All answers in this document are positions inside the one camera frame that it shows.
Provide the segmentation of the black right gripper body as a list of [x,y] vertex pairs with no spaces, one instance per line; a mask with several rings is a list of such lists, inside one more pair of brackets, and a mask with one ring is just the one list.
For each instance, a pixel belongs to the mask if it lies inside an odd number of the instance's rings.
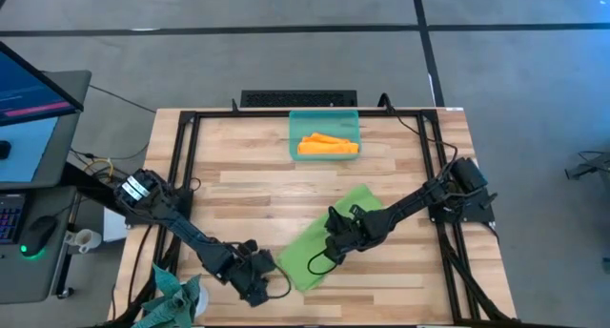
[[363,252],[368,248],[373,248],[376,237],[372,237],[364,227],[364,217],[368,212],[354,204],[350,207],[349,213],[351,216],[344,216],[333,206],[328,209],[326,231],[329,236],[335,236],[342,252],[353,250]]

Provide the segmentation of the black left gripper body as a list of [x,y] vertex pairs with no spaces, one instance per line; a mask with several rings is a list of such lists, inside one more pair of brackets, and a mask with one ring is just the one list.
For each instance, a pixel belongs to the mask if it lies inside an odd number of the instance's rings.
[[237,259],[230,267],[227,277],[239,294],[251,307],[267,302],[271,297],[267,288],[269,280],[256,268],[256,256],[260,251],[255,240],[249,239],[236,247]]

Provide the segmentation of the green microfiber towel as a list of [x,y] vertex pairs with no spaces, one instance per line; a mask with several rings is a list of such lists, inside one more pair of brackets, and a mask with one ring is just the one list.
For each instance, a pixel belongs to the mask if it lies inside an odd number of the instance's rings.
[[[352,205],[363,209],[382,209],[382,202],[366,185],[358,185],[337,201],[335,207],[341,215],[351,216]],[[323,255],[325,239],[329,235],[325,224],[328,212],[314,220],[298,237],[288,244],[276,259],[276,264],[288,275],[292,284],[301,293],[314,289],[336,265]]]

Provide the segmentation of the orange microfiber towel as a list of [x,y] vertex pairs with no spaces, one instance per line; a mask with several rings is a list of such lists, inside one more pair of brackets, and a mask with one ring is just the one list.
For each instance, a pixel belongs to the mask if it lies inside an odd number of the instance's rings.
[[359,145],[349,139],[322,133],[304,136],[297,144],[299,154],[358,154]]

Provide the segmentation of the teal plastic basket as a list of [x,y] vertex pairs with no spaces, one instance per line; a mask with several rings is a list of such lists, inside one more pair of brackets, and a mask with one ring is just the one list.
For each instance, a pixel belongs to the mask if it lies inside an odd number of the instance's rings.
[[291,111],[289,114],[289,151],[294,161],[344,161],[359,157],[355,154],[300,154],[298,144],[303,137],[321,133],[348,139],[361,146],[359,116],[355,110]]

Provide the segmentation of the white plant pot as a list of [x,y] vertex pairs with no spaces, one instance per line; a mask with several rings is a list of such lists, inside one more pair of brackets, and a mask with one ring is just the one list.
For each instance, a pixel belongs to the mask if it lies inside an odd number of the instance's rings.
[[205,311],[209,303],[209,293],[202,282],[199,283],[199,294],[192,305],[192,321],[195,321]]

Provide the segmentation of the green artificial plant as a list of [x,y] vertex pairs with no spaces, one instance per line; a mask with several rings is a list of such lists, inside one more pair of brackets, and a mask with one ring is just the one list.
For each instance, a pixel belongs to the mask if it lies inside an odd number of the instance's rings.
[[172,273],[153,265],[154,284],[162,293],[141,307],[147,315],[131,328],[192,328],[200,299],[201,275],[182,283]]

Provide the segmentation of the white box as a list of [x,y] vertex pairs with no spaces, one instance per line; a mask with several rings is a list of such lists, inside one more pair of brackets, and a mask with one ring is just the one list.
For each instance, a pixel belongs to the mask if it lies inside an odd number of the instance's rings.
[[103,216],[102,238],[104,242],[114,242],[127,237],[128,229],[124,216],[109,208],[104,208]]

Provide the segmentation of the black keyboard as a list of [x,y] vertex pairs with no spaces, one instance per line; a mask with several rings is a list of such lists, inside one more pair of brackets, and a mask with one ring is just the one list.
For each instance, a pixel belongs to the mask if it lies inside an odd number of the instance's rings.
[[357,92],[348,91],[243,91],[244,108],[356,107]]
[[0,194],[0,245],[17,243],[25,205],[25,194]]

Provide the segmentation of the white cup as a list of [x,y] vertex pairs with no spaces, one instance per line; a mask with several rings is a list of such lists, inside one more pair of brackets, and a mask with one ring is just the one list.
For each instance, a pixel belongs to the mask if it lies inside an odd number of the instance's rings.
[[83,229],[78,233],[67,231],[64,242],[69,246],[77,247],[80,254],[86,254],[101,245],[102,236],[90,229]]

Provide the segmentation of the grey computer desk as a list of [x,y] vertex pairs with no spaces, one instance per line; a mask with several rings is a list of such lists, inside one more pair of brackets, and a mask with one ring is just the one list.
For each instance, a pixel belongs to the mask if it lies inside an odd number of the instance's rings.
[[0,244],[0,305],[38,302],[50,296],[64,299],[73,294],[66,285],[71,257],[64,238],[79,195],[75,187],[64,186],[60,180],[77,122],[77,114],[57,120],[32,182],[0,182],[0,194],[23,193],[26,197],[20,236],[40,216],[56,219],[50,239],[35,256],[23,256],[17,242]]

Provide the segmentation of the black floor tripod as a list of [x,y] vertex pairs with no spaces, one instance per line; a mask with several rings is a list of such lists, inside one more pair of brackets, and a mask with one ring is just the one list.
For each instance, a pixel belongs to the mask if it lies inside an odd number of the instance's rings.
[[582,151],[578,152],[581,163],[564,173],[570,180],[579,180],[585,174],[598,173],[610,177],[610,152]]

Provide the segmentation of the blue-screen computer monitor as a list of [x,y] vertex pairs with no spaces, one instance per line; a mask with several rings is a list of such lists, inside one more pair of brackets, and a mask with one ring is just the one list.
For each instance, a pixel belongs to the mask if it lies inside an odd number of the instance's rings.
[[0,126],[83,110],[72,95],[0,42]]

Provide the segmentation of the black aluminium table frame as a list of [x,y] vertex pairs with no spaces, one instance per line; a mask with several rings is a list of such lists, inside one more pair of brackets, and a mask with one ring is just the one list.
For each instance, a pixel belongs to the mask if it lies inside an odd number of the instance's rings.
[[[193,222],[226,240],[255,239],[281,251],[330,205],[364,184],[390,205],[439,169],[424,154],[417,121],[383,110],[361,119],[359,158],[295,162],[287,116],[210,110],[188,126],[180,152],[194,158]],[[200,318],[215,325],[447,323],[452,318],[437,229],[426,212],[401,222],[388,240],[346,262],[308,293],[287,291],[280,275],[270,287],[280,299],[252,308],[236,292],[204,276],[210,303]]]

